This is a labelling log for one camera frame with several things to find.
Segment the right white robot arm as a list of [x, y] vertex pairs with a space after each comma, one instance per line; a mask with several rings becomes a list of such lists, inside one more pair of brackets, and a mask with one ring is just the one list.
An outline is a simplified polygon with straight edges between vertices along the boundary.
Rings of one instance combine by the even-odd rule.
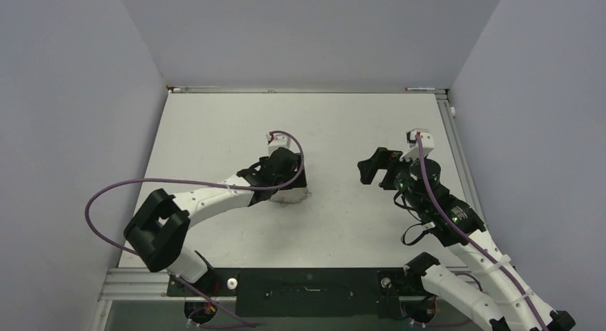
[[377, 148], [358, 162], [360, 182], [371, 184], [377, 171], [385, 170], [380, 187], [394, 190], [394, 199], [402, 199], [401, 206], [417, 214], [422, 234], [436, 237], [479, 283], [473, 287], [423, 252], [404, 265], [405, 287], [442, 298], [482, 330], [571, 330], [576, 325], [571, 314], [534, 293], [477, 213], [441, 184], [440, 165], [431, 159], [401, 160], [401, 155]]

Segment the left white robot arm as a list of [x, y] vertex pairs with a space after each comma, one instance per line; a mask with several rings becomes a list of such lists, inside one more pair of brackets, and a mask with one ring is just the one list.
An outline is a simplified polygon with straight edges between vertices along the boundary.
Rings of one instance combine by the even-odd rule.
[[269, 201], [280, 191], [305, 184], [303, 154], [279, 147], [223, 182], [176, 194], [154, 190], [126, 226], [124, 236], [150, 272], [165, 270], [185, 280], [193, 294], [205, 295], [213, 285], [213, 268], [185, 245], [188, 231], [219, 214]]

